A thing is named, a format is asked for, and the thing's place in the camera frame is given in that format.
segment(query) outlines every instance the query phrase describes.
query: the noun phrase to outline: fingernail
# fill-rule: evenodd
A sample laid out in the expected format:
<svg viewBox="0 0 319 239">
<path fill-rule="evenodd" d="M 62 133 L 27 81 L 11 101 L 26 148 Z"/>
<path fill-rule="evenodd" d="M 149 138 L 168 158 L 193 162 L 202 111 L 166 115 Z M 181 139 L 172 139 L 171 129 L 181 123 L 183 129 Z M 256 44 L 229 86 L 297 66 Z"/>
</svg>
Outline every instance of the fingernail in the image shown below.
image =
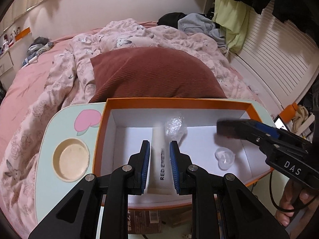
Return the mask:
<svg viewBox="0 0 319 239">
<path fill-rule="evenodd" d="M 300 193 L 300 199 L 307 200 L 309 198 L 309 194 L 306 192 Z"/>
<path fill-rule="evenodd" d="M 289 222 L 287 220 L 283 220 L 281 223 L 284 227 L 289 225 Z"/>
<path fill-rule="evenodd" d="M 294 214 L 294 212 L 288 212 L 288 213 L 285 213 L 285 214 L 286 214 L 286 216 L 288 216 L 288 217 L 292 217 L 293 214 Z"/>
</svg>

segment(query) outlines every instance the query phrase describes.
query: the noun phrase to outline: bubble wrap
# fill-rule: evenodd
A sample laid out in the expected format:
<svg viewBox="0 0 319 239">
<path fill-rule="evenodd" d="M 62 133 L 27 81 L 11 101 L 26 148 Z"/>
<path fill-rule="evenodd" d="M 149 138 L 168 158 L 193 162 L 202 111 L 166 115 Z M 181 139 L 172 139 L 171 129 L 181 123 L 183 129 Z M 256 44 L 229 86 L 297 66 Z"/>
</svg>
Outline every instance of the bubble wrap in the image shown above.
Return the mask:
<svg viewBox="0 0 319 239">
<path fill-rule="evenodd" d="M 187 134 L 187 126 L 181 115 L 172 117 L 165 123 L 165 136 L 168 141 L 176 140 L 178 143 Z"/>
</svg>

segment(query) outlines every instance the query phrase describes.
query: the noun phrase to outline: wire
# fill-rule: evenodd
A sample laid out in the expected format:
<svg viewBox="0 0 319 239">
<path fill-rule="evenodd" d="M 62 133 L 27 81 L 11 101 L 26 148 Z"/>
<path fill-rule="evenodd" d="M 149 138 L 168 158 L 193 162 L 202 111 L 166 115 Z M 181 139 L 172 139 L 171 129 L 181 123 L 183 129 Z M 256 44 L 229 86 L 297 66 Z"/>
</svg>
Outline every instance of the wire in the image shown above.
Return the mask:
<svg viewBox="0 0 319 239">
<path fill-rule="evenodd" d="M 255 183 L 252 185 L 251 190 L 250 190 L 251 193 L 253 193 L 254 187 L 256 187 L 256 185 L 257 185 L 257 182 L 255 182 Z"/>
<path fill-rule="evenodd" d="M 270 194 L 270 199 L 272 200 L 272 204 L 274 205 L 274 207 L 276 209 L 278 209 L 279 211 L 281 212 L 284 212 L 284 213 L 291 213 L 291 212 L 295 212 L 295 211 L 299 211 L 299 210 L 302 210 L 304 209 L 305 207 L 308 207 L 312 202 L 314 202 L 314 200 L 317 198 L 317 195 L 314 196 L 314 198 L 312 200 L 310 200 L 307 204 L 303 204 L 302 206 L 300 207 L 296 207 L 294 209 L 284 209 L 282 207 L 279 207 L 275 200 L 274 200 L 274 197 L 272 196 L 272 172 L 270 173 L 270 179 L 269 179 L 269 194 Z"/>
</svg>

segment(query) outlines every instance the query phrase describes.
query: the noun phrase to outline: plastic container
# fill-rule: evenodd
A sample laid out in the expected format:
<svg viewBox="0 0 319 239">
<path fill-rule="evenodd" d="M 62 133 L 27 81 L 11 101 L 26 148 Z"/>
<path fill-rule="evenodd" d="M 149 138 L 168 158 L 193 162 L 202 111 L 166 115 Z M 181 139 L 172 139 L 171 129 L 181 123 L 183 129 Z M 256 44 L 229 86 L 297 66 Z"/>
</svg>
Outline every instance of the plastic container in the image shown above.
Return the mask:
<svg viewBox="0 0 319 239">
<path fill-rule="evenodd" d="M 53 153 L 53 169 L 64 182 L 79 180 L 89 167 L 90 153 L 80 139 L 69 138 L 62 141 Z"/>
<path fill-rule="evenodd" d="M 235 161 L 235 154 L 226 147 L 220 147 L 215 152 L 219 168 L 223 171 L 228 170 Z"/>
</svg>

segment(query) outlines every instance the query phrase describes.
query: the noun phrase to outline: orange box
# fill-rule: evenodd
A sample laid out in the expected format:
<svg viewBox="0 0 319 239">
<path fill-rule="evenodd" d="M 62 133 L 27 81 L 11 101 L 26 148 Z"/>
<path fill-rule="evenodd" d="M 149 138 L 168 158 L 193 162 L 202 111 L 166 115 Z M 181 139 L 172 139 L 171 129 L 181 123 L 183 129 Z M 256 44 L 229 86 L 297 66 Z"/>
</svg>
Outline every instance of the orange box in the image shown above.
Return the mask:
<svg viewBox="0 0 319 239">
<path fill-rule="evenodd" d="M 254 119 L 268 114 L 261 106 L 248 102 L 218 99 L 179 98 L 120 98 L 108 99 L 104 108 L 95 146 L 93 173 L 97 176 L 112 173 L 127 164 L 132 154 L 138 153 L 143 140 L 152 140 L 155 123 L 165 123 L 180 114 L 184 117 L 188 133 L 180 144 L 182 153 L 188 154 L 193 164 L 209 173 L 223 176 L 235 174 L 250 185 L 271 172 L 266 156 L 258 146 L 237 139 L 216 135 L 216 122 L 220 118 Z M 226 147 L 235 153 L 235 162 L 227 171 L 218 166 L 215 151 Z M 129 209 L 170 209 L 191 204 L 191 196 L 148 194 L 129 195 Z"/>
<path fill-rule="evenodd" d="M 19 39 L 22 39 L 24 36 L 28 35 L 31 32 L 30 28 L 26 28 L 23 31 L 21 31 L 17 36 L 16 36 L 16 42 Z"/>
</svg>

